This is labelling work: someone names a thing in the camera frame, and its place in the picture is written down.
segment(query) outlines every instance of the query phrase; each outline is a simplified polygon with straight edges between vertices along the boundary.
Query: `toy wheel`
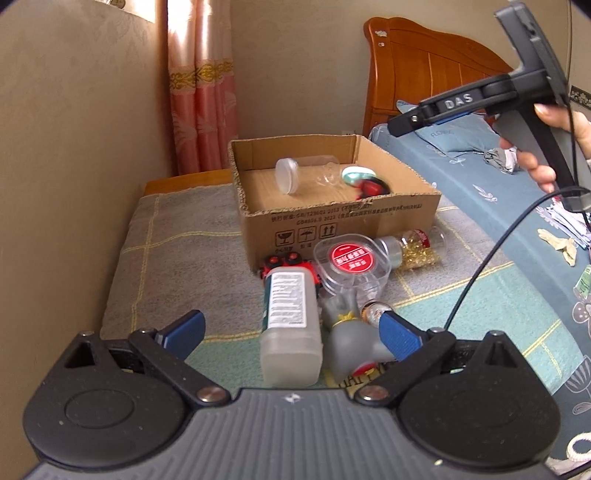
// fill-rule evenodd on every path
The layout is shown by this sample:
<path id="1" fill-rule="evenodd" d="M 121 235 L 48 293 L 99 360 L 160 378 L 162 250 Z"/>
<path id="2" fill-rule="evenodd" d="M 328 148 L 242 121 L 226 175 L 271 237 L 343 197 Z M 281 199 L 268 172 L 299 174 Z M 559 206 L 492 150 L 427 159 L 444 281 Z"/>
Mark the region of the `toy wheel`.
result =
<path id="1" fill-rule="evenodd" d="M 285 263 L 288 265 L 299 265 L 303 262 L 301 255 L 298 252 L 289 252 L 285 257 Z"/>
<path id="2" fill-rule="evenodd" d="M 265 267 L 267 267 L 269 269 L 272 269 L 275 267 L 280 267 L 281 264 L 282 264 L 281 257 L 278 257 L 277 255 L 269 255 L 265 259 Z"/>

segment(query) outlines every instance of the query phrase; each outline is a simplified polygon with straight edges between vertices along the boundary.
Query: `wooden table edge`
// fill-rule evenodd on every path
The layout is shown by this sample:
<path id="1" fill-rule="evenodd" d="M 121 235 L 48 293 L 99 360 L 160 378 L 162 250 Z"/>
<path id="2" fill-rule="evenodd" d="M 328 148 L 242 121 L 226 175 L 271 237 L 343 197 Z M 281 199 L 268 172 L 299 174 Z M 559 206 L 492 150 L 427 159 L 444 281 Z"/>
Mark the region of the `wooden table edge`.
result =
<path id="1" fill-rule="evenodd" d="M 180 192 L 193 187 L 223 185 L 225 183 L 232 183 L 232 172 L 229 168 L 226 170 L 189 173 L 178 177 L 149 181 L 144 189 L 144 196 L 154 195 L 155 193 Z"/>

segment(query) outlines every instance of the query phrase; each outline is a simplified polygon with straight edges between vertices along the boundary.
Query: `green packet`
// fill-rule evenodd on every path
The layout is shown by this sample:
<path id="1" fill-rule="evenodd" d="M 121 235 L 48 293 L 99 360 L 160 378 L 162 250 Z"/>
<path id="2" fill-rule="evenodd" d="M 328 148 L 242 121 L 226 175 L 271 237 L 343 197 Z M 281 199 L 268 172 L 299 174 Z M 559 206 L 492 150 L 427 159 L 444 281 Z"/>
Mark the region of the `green packet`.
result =
<path id="1" fill-rule="evenodd" d="M 587 300 L 589 296 L 589 287 L 591 287 L 591 265 L 587 265 L 581 274 L 578 282 L 573 288 L 574 296 L 579 300 Z"/>

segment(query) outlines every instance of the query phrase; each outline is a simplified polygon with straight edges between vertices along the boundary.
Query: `stack of paper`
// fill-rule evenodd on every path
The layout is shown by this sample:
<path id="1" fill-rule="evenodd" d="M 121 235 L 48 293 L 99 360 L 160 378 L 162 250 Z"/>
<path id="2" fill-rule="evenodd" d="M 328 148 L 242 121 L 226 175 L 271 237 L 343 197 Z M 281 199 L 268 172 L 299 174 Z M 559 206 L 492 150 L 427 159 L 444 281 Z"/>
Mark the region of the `stack of paper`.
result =
<path id="1" fill-rule="evenodd" d="M 562 202 L 556 199 L 553 200 L 552 205 L 549 207 L 538 207 L 536 211 L 546 222 L 562 230 L 581 248 L 588 248 L 591 245 L 591 233 L 587 231 L 582 213 L 568 212 L 562 206 Z"/>

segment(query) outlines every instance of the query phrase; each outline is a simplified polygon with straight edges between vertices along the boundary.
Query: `gray ridged surface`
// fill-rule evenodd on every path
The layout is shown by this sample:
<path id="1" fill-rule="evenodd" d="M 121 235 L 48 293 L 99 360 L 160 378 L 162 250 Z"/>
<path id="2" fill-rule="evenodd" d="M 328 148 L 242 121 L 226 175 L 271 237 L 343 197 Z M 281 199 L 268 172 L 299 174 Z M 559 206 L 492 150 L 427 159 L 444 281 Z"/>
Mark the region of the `gray ridged surface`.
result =
<path id="1" fill-rule="evenodd" d="M 289 402 L 297 394 L 300 399 Z M 80 473 L 42 464 L 27 480 L 550 480 L 545 467 L 479 475 L 447 466 L 410 443 L 388 410 L 341 390 L 245 390 L 200 410 L 175 444 L 138 465 Z"/>

